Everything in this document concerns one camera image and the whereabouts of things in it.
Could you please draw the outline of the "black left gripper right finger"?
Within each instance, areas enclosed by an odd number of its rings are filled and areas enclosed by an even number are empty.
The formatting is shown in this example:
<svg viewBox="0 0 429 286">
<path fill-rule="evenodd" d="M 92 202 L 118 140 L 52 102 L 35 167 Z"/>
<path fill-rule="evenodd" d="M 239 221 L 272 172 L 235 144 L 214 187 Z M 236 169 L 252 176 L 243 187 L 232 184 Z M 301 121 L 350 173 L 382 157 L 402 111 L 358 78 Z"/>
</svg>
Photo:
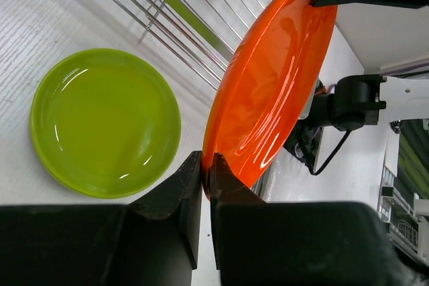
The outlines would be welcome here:
<svg viewBox="0 0 429 286">
<path fill-rule="evenodd" d="M 427 285 L 360 202 L 267 203 L 216 154 L 208 173 L 212 239 L 223 285 Z"/>
</svg>

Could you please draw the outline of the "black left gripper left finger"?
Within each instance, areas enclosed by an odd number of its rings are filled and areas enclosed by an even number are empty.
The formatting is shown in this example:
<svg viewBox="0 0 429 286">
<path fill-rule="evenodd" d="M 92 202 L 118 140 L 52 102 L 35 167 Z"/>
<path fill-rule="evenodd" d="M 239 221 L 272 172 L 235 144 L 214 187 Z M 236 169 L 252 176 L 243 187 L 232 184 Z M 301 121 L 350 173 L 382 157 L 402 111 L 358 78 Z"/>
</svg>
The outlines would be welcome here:
<svg viewBox="0 0 429 286">
<path fill-rule="evenodd" d="M 189 285 L 198 262 L 200 159 L 192 152 L 130 204 L 3 206 L 2 285 Z"/>
</svg>

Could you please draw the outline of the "orange plate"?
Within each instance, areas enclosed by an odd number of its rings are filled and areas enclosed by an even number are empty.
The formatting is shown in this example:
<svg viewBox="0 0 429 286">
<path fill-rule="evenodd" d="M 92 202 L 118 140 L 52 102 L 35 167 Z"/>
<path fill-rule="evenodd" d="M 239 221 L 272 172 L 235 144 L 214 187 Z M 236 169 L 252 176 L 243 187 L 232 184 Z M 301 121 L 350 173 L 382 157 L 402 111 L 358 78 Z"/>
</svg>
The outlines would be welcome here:
<svg viewBox="0 0 429 286">
<path fill-rule="evenodd" d="M 272 0 L 236 49 L 204 134 L 202 169 L 220 153 L 252 186 L 300 118 L 322 68 L 338 7 Z"/>
</svg>

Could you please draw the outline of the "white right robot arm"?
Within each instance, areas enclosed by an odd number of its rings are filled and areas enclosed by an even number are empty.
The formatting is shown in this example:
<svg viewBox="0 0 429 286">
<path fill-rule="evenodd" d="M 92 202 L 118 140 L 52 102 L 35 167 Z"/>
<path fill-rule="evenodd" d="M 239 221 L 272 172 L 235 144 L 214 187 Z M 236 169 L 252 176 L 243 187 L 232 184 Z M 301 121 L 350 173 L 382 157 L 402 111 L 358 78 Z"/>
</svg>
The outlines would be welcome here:
<svg viewBox="0 0 429 286">
<path fill-rule="evenodd" d="M 421 9 L 428 0 L 312 0 L 314 7 L 378 5 Z M 334 127 L 350 133 L 365 125 L 428 117 L 428 81 L 398 78 L 393 74 L 352 75 L 340 79 L 332 94 L 315 95 L 308 116 L 300 124 L 310 128 Z"/>
</svg>

